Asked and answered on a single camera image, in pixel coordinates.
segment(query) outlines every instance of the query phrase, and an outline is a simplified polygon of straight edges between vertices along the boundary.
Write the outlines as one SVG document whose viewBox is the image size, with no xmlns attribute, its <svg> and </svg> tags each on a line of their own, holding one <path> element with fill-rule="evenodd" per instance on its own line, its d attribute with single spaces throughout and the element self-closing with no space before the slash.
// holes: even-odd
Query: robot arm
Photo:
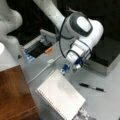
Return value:
<svg viewBox="0 0 120 120">
<path fill-rule="evenodd" d="M 60 31 L 65 17 L 55 7 L 52 0 L 33 1 Z M 77 39 L 72 44 L 66 59 L 74 64 L 76 69 L 79 69 L 82 66 L 82 60 L 89 59 L 90 52 L 98 43 L 102 34 L 103 26 L 100 22 L 88 19 L 81 12 L 71 14 L 66 19 L 62 35 L 65 35 L 65 37 L 77 37 Z"/>
</svg>

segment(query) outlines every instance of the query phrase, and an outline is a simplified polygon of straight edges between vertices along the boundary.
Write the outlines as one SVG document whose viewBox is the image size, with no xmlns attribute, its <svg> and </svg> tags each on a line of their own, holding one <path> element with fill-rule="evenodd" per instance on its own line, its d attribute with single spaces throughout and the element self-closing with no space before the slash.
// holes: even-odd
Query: cable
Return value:
<svg viewBox="0 0 120 120">
<path fill-rule="evenodd" d="M 62 46 L 61 46 L 61 33 L 62 33 L 62 30 L 63 30 L 63 26 L 64 26 L 64 24 L 65 24 L 65 22 L 66 22 L 66 19 L 67 19 L 67 17 L 65 17 L 65 19 L 64 19 L 64 21 L 63 21 L 63 23 L 62 23 L 62 27 L 61 27 L 61 29 L 60 29 L 60 33 L 59 33 L 59 36 L 58 36 L 60 52 L 61 52 L 61 54 L 62 54 L 62 56 L 63 56 L 64 58 L 66 58 L 66 56 L 64 55 L 64 53 L 63 53 L 63 51 L 62 51 Z"/>
<path fill-rule="evenodd" d="M 59 36 L 58 36 L 60 52 L 61 52 L 61 54 L 62 54 L 62 56 L 63 56 L 64 58 L 66 58 L 66 56 L 64 55 L 64 53 L 63 53 L 63 51 L 62 51 L 61 37 L 63 37 L 65 40 L 70 40 L 70 39 L 74 38 L 74 37 L 72 37 L 72 38 L 67 38 L 67 39 L 66 39 L 66 37 L 64 37 L 64 36 L 62 35 L 62 30 L 63 30 L 64 24 L 65 24 L 65 22 L 66 22 L 66 19 L 67 19 L 67 13 L 68 13 L 68 12 L 66 11 L 65 19 L 64 19 L 64 21 L 63 21 L 63 23 L 62 23 L 62 26 L 61 26 L 60 32 L 59 32 Z"/>
</svg>

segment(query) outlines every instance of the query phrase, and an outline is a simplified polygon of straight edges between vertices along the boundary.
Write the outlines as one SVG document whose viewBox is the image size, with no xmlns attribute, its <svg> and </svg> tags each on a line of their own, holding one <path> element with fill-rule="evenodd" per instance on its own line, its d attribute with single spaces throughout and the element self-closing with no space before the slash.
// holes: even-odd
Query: wooden table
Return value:
<svg viewBox="0 0 120 120">
<path fill-rule="evenodd" d="M 0 120 L 39 120 L 20 66 L 0 72 Z"/>
</svg>

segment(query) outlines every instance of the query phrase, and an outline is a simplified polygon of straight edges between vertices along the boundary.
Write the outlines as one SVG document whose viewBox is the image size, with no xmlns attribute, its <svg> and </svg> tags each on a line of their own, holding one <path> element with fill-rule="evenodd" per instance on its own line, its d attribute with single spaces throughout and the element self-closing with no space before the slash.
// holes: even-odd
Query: black pen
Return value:
<svg viewBox="0 0 120 120">
<path fill-rule="evenodd" d="M 91 88 L 91 89 L 93 89 L 93 90 L 97 90 L 97 91 L 101 91 L 101 92 L 106 92 L 106 91 L 105 91 L 104 89 L 102 89 L 102 88 L 90 86 L 90 85 L 87 85 L 87 84 L 84 84 L 84 83 L 80 83 L 79 85 L 82 86 L 82 87 Z"/>
</svg>

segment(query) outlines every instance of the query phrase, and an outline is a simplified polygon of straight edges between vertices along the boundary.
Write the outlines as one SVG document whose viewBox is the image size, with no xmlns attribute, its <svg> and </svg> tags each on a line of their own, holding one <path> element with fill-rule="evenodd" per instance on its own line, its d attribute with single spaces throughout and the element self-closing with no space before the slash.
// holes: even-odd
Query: table surface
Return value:
<svg viewBox="0 0 120 120">
<path fill-rule="evenodd" d="M 70 44 L 63 42 L 63 50 L 66 50 Z M 53 46 L 52 52 L 42 54 L 30 64 L 25 64 L 23 72 L 27 82 L 33 79 L 45 66 L 49 59 L 55 59 L 60 55 L 58 43 Z M 61 57 L 55 64 L 49 67 L 44 73 L 37 77 L 29 84 L 32 96 L 40 109 L 40 115 L 45 120 L 62 120 L 41 97 L 36 94 L 35 90 L 43 83 L 47 75 L 55 69 L 61 69 L 67 61 Z M 70 71 L 65 77 L 76 88 L 76 90 L 86 99 L 83 107 L 87 112 L 97 120 L 118 120 L 120 117 L 120 63 L 112 70 L 108 76 L 103 76 L 91 69 L 83 68 L 81 71 L 73 73 Z M 79 86 L 79 83 L 87 83 L 92 86 L 104 88 L 107 92 L 99 92 L 92 89 Z"/>
</svg>

